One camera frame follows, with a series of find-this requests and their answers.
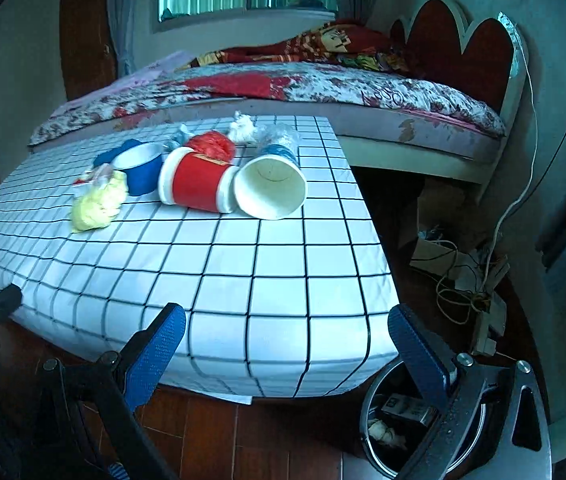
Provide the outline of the black trash bin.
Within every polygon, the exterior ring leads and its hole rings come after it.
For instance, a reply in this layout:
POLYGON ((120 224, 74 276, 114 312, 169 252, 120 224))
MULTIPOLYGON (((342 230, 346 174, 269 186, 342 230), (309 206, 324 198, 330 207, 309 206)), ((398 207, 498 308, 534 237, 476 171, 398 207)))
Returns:
POLYGON ((411 422, 400 417, 386 415, 381 411, 382 405, 394 394, 400 393, 411 398, 422 399, 405 364, 396 358, 387 363, 374 376, 367 393, 365 393, 361 416, 360 436, 363 453, 372 467, 387 479, 394 479, 405 466, 417 447, 421 444, 427 431, 435 422, 436 415, 428 426, 411 422), (405 448, 390 448, 376 442, 369 436, 368 423, 380 419, 393 428, 399 436, 405 437, 405 448))

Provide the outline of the blue cloth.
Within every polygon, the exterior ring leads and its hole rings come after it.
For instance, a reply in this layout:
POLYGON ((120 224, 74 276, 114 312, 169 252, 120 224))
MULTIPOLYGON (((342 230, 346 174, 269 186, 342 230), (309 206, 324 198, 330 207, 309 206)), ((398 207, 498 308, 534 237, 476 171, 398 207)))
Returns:
POLYGON ((93 168, 98 168, 105 164, 112 164, 112 161, 123 152, 130 150, 131 148, 135 148, 136 146, 140 145, 141 142, 137 139, 128 139, 120 146, 116 146, 116 148, 112 148, 112 150, 108 150, 106 152, 100 153, 95 159, 93 159, 93 168))

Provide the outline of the red paper cup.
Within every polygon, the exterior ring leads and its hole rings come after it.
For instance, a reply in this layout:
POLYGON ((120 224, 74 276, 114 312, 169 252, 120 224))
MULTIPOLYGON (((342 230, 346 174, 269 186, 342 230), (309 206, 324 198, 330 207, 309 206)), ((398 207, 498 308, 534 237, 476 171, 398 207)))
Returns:
POLYGON ((233 180, 238 171, 230 162, 177 148, 161 166, 157 193, 165 205, 231 214, 237 208, 233 180))

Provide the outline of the blue paper cup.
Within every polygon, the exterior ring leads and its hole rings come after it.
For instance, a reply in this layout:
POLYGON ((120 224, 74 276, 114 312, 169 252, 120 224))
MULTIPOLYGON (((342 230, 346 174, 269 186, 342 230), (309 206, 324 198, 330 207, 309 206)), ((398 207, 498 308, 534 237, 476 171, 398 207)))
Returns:
POLYGON ((141 143, 118 154, 113 167, 126 174, 128 193, 140 196, 157 189, 164 148, 161 143, 141 143))

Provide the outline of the white paper cup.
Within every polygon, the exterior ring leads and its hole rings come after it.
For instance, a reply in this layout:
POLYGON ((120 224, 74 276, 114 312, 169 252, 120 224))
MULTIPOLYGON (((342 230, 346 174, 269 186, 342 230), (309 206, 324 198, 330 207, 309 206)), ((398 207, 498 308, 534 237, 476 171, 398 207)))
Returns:
POLYGON ((281 220, 304 205, 307 180, 291 150, 269 144, 236 173, 233 190, 245 214, 281 220))

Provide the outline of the red plastic bag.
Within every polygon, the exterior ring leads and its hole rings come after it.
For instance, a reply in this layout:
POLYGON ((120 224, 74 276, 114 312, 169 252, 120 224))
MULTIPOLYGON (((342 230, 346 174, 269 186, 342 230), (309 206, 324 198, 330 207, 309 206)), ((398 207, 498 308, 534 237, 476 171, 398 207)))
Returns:
POLYGON ((187 148, 203 154, 208 158, 232 162, 235 156, 235 144, 225 134, 210 130, 197 136, 192 136, 185 144, 187 148))

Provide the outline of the white tissue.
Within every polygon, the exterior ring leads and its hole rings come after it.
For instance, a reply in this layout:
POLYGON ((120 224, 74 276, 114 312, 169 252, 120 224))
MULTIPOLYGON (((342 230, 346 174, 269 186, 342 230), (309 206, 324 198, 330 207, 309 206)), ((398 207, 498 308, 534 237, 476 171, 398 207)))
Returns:
POLYGON ((251 116, 237 110, 229 126, 228 139, 235 145, 254 145, 256 143, 255 133, 256 127, 251 116))

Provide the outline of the clear plastic bag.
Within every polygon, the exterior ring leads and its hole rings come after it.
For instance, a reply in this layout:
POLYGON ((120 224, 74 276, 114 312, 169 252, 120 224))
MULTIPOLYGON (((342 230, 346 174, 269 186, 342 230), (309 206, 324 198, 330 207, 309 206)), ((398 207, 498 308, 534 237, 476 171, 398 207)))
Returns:
POLYGON ((291 125, 285 124, 266 124, 257 128, 255 138, 257 140, 257 148, 260 151, 271 146, 279 146, 286 148, 294 155, 297 154, 301 141, 300 133, 291 125))

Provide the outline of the green milk carton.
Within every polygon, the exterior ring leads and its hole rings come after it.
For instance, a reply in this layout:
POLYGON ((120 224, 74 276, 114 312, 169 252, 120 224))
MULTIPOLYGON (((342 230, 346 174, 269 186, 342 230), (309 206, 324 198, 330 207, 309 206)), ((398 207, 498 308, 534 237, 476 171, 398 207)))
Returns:
POLYGON ((404 394, 394 393, 382 405, 381 411, 386 415, 400 417, 411 422, 428 426, 436 415, 436 410, 422 399, 411 398, 404 394))

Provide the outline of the white power strip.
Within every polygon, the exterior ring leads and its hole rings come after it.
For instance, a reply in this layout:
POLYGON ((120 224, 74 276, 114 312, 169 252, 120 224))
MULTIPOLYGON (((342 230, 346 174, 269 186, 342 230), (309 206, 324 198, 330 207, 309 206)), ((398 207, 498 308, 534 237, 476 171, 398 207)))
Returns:
POLYGON ((477 296, 472 301, 472 310, 476 314, 476 321, 470 354, 494 356, 496 343, 505 333, 506 303, 492 290, 477 296))

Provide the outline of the brown wooden door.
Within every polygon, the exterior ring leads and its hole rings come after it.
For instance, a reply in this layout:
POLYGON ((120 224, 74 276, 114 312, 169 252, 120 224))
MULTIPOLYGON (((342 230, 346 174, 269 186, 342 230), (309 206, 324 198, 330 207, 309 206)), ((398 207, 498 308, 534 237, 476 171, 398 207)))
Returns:
POLYGON ((60 57, 68 101, 116 78, 106 0, 60 0, 60 57))

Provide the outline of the bed with floral sheet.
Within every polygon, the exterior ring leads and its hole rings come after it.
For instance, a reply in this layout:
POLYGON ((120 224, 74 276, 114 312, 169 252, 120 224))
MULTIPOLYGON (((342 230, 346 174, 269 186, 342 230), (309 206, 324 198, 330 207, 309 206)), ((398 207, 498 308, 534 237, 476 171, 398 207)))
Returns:
POLYGON ((444 84, 311 63, 215 65, 177 70, 136 86, 111 86, 60 106, 29 140, 71 141, 112 130, 192 122, 300 131, 326 118, 350 165, 485 185, 508 127, 487 104, 444 84))

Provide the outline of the red heart headboard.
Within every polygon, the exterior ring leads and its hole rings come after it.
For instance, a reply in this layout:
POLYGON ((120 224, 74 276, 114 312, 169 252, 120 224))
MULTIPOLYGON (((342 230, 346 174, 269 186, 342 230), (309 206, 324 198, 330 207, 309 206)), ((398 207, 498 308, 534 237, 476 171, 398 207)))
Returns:
POLYGON ((517 26, 500 12, 469 21, 454 0, 427 0, 411 20, 398 18, 389 37, 421 78, 483 102, 499 116, 490 133, 469 119, 454 122, 437 112, 397 110, 388 118, 388 139, 420 156, 398 160, 403 171, 446 177, 478 186, 481 200, 498 166, 518 112, 527 76, 527 46, 517 26))

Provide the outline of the red patterned blanket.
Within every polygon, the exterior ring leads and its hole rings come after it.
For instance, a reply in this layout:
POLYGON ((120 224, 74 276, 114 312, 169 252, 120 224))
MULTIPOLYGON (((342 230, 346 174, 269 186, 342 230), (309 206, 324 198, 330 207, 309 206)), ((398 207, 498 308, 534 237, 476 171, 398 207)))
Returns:
POLYGON ((254 63, 318 63, 409 73, 401 49, 388 36, 351 20, 328 22, 276 44, 208 52, 193 58, 184 68, 254 63))

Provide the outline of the blue grey curtain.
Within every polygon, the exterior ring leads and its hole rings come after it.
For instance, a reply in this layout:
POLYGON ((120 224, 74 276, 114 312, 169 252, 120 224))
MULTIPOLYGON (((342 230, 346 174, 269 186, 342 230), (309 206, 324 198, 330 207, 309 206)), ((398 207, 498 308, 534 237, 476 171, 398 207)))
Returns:
POLYGON ((136 0, 106 0, 108 26, 117 60, 117 78, 136 70, 134 65, 134 5, 136 0))

